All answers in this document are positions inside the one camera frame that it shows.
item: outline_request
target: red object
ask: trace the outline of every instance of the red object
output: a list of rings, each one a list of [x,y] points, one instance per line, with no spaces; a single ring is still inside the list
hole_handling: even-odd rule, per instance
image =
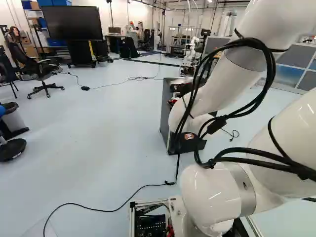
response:
[[[173,231],[173,227],[171,225],[168,225],[167,231],[169,232],[167,237],[174,237],[174,231]]]

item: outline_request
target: large monitor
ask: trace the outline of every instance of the large monitor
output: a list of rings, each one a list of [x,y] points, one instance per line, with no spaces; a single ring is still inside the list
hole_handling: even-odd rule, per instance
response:
[[[49,35],[55,40],[102,40],[95,6],[42,6]]]

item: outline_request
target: power adapter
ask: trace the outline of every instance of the power adapter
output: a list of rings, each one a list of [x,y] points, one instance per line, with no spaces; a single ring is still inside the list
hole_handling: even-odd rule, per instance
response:
[[[90,90],[90,87],[89,86],[82,86],[81,90]]]

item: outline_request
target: trash can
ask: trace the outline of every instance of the trash can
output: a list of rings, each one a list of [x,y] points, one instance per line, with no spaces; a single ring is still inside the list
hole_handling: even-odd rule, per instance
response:
[[[25,126],[24,121],[16,111],[19,107],[16,102],[9,102],[2,105],[6,111],[0,120],[0,130],[6,140],[30,130]]]

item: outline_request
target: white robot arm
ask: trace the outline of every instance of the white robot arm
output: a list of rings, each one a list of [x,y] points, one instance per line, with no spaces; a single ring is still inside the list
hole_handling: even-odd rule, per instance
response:
[[[196,51],[194,49],[196,47],[196,43],[198,43],[198,42],[199,42],[199,38],[193,36],[192,39],[191,39],[191,42],[189,44],[190,45],[190,51],[186,51],[185,58],[191,59],[191,58],[195,57]]]
[[[313,0],[252,0],[238,31],[245,37],[261,40],[268,48],[286,50],[298,37],[309,32],[315,22]],[[274,53],[277,59],[283,53]],[[209,120],[209,112],[232,103],[252,86],[266,69],[261,51],[239,47],[225,50],[205,86],[197,92],[184,131],[198,133]],[[184,96],[188,104],[190,94]],[[185,111],[179,100],[169,116],[169,127],[176,128]],[[293,161],[316,170],[316,90],[302,96],[271,122],[273,136]],[[250,148],[280,155],[264,127],[250,142]],[[271,161],[257,155],[249,159]],[[214,169],[191,165],[181,175],[184,205],[195,225],[207,236],[220,237],[232,226],[233,219],[270,210],[288,198],[316,195],[316,182],[298,175],[259,166],[219,162]]]

